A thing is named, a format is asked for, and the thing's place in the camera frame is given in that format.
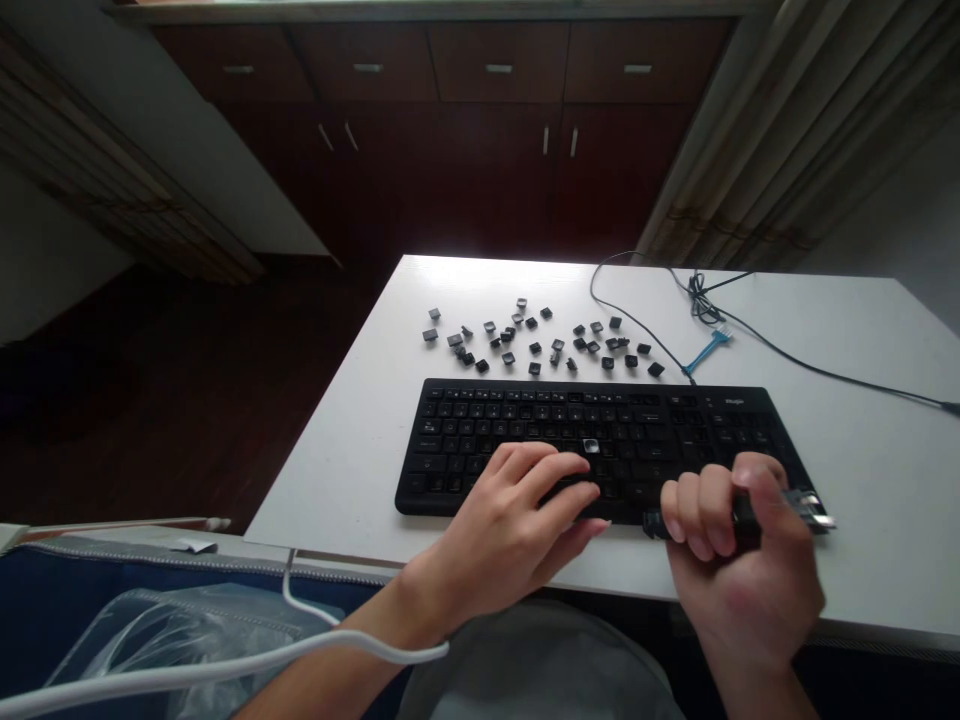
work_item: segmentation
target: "black keyboard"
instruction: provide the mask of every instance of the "black keyboard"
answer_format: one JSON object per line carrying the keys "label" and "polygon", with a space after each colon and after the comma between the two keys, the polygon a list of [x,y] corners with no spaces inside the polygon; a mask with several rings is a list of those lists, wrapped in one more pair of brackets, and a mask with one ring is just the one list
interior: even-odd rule
{"label": "black keyboard", "polygon": [[455,515],[504,442],[538,440],[590,461],[564,478],[600,486],[585,517],[640,525],[666,480],[704,465],[731,467],[752,450],[780,460],[791,489],[814,491],[763,388],[539,381],[423,383],[397,487],[406,515]]}

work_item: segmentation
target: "fingernail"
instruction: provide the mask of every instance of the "fingernail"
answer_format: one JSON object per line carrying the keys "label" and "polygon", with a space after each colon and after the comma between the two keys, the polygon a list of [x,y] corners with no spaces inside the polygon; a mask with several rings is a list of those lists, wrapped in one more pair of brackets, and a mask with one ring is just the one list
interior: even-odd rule
{"label": "fingernail", "polygon": [[683,542],[683,528],[680,527],[680,523],[676,520],[667,520],[667,530],[670,532],[670,537],[677,542]]}
{"label": "fingernail", "polygon": [[723,555],[727,550],[727,535],[722,530],[717,528],[710,528],[707,530],[707,537],[710,538],[710,544],[713,545],[713,549],[717,551],[717,554]]}
{"label": "fingernail", "polygon": [[750,481],[753,478],[753,468],[737,468],[733,473],[733,484],[744,490],[750,488]]}
{"label": "fingernail", "polygon": [[713,551],[707,547],[707,543],[705,543],[703,538],[699,535],[691,535],[687,539],[687,544],[690,545],[690,549],[693,550],[693,554],[701,560],[709,559],[713,554]]}
{"label": "fingernail", "polygon": [[602,535],[604,532],[606,532],[608,527],[610,527],[609,520],[604,520],[602,525],[600,523],[596,523],[596,525],[594,525],[594,527],[590,530],[590,537]]}

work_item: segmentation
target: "striped curtain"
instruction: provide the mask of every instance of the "striped curtain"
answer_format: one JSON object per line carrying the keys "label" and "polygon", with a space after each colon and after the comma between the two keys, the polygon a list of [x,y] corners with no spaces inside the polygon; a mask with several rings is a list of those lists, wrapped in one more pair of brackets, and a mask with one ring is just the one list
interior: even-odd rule
{"label": "striped curtain", "polygon": [[651,263],[789,270],[960,110],[960,2],[786,0]]}
{"label": "striped curtain", "polygon": [[263,273],[229,230],[3,26],[0,161],[157,270],[230,285]]}

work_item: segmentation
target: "drawer handle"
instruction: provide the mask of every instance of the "drawer handle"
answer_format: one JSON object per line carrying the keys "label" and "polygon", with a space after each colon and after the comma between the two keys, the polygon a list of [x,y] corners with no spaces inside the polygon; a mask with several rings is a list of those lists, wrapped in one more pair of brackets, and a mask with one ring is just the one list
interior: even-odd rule
{"label": "drawer handle", "polygon": [[317,123],[317,129],[320,131],[320,135],[323,137],[323,141],[327,144],[327,147],[330,148],[330,152],[333,152],[333,143],[331,143],[330,138],[327,137],[327,131],[323,129],[323,125]]}
{"label": "drawer handle", "polygon": [[353,133],[350,132],[350,123],[344,123],[343,129],[347,132],[347,137],[350,139],[350,144],[353,145],[353,149],[360,152],[360,148],[357,147],[357,141],[353,139]]}

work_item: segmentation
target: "blue fabric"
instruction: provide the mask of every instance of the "blue fabric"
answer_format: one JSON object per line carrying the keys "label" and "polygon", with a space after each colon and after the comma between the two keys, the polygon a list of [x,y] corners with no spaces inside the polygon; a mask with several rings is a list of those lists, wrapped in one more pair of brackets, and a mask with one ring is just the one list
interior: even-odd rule
{"label": "blue fabric", "polygon": [[[255,573],[74,559],[29,547],[13,550],[0,558],[0,638],[9,660],[0,670],[0,697],[41,687],[97,613],[121,593],[135,588],[179,590],[224,582],[280,592],[280,578]],[[298,598],[333,605],[347,614],[377,591],[366,585],[307,578],[293,578],[290,589]],[[390,683],[364,717],[395,717],[409,676],[408,669]],[[112,714],[108,706],[122,702],[99,704],[99,715]],[[163,717],[163,703],[157,706],[157,717]],[[65,711],[48,717],[86,715]]]}

